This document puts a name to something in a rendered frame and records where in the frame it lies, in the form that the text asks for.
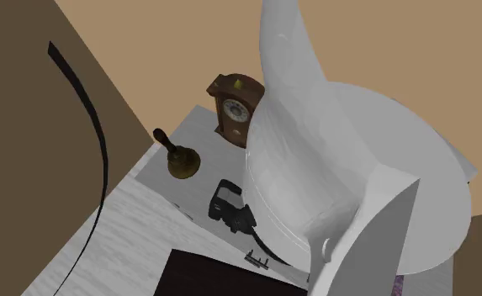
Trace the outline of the brown wooden mantel clock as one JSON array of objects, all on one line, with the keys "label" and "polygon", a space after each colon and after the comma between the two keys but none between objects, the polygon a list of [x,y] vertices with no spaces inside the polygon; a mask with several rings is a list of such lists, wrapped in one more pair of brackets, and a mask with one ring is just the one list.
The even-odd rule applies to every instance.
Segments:
[{"label": "brown wooden mantel clock", "polygon": [[232,145],[245,149],[252,115],[265,87],[243,74],[219,74],[206,92],[215,99],[218,116],[215,132]]}]

